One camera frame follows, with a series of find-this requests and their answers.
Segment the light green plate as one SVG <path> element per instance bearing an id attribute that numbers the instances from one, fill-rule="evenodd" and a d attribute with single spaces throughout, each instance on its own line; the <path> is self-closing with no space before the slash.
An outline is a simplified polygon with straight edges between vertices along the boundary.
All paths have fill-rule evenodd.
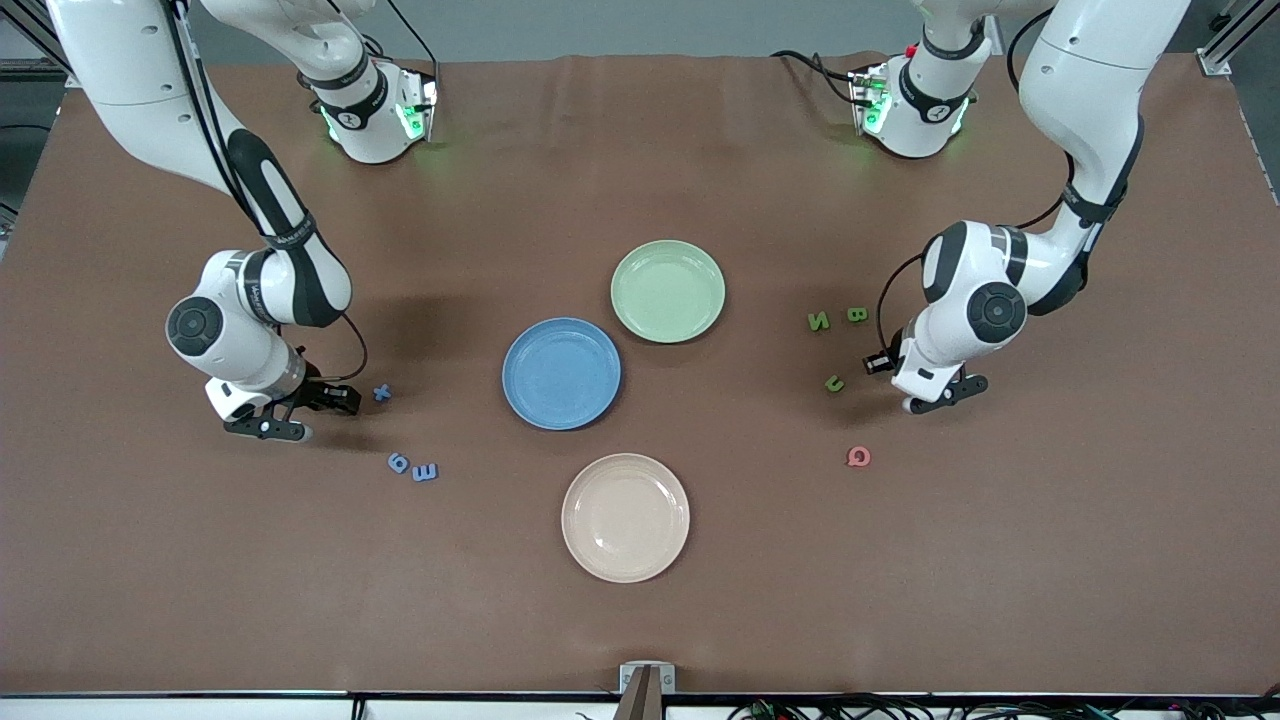
<path id="1" fill-rule="evenodd" d="M 611 278 L 611 304 L 636 337 L 678 345 L 705 334 L 721 316 L 727 283 L 714 258 L 681 240 L 630 251 Z"/>

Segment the grey metal pole bracket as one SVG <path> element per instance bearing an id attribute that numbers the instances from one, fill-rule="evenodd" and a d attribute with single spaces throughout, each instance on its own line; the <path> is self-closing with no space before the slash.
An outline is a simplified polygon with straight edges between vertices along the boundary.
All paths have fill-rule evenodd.
<path id="1" fill-rule="evenodd" d="M 623 694 L 631 680 L 639 676 L 648 679 L 650 685 L 659 689 L 662 694 L 675 694 L 677 692 L 676 666 L 659 660 L 628 661 L 618 667 L 618 694 Z"/>

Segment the blue plate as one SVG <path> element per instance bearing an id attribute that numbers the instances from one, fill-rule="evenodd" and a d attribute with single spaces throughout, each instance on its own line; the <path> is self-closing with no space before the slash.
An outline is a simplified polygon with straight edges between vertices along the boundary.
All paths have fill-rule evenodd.
<path id="1" fill-rule="evenodd" d="M 500 388 L 512 411 L 543 430 L 576 430 L 617 400 L 623 365 L 614 341 L 576 316 L 535 323 L 509 345 Z"/>

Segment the beige plate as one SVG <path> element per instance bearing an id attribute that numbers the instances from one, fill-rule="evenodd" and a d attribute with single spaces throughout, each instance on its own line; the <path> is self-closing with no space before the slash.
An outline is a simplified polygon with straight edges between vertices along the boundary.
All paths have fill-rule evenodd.
<path id="1" fill-rule="evenodd" d="M 649 582 L 682 553 L 691 505 L 678 477 L 643 454 L 589 462 L 570 483 L 559 511 L 564 546 L 596 579 Z"/>

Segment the aluminium frame profile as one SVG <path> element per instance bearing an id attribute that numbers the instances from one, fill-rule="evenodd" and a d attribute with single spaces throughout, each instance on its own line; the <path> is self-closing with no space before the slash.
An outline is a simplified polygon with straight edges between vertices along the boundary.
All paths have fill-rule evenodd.
<path id="1" fill-rule="evenodd" d="M 0 79 L 65 81 L 72 76 L 46 0 L 0 0 Z"/>
<path id="2" fill-rule="evenodd" d="M 1228 0 L 1210 28 L 1213 36 L 1196 50 L 1203 76 L 1230 76 L 1230 60 L 1258 33 L 1261 27 L 1280 12 L 1280 0 Z"/>

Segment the brown table cover sheet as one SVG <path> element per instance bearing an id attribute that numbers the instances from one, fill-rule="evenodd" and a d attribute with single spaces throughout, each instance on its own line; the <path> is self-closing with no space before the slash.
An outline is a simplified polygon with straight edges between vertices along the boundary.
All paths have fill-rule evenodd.
<path id="1" fill-rule="evenodd" d="M 998 63 L 924 161 L 780 59 L 457 64 L 433 143 L 384 167 L 328 141 L 292 70 L 212 78 L 348 268 L 357 387 L 392 397 L 306 413 L 301 445 L 225 433 L 164 323 L 259 237 L 68 94 L 0 263 L 0 691 L 593 691 L 632 659 L 753 694 L 1280 682 L 1280 208 L 1233 85 L 1193 58 L 1146 86 L 1085 291 L 924 416 L 865 375 L 876 332 L 844 314 L 947 224 L 1057 195 Z M 692 341 L 612 307 L 655 240 L 724 274 Z M 576 430 L 500 388 L 513 340 L 558 316 L 623 365 Z M 596 579 L 562 538 L 571 480 L 612 454 L 691 505 L 649 582 Z"/>

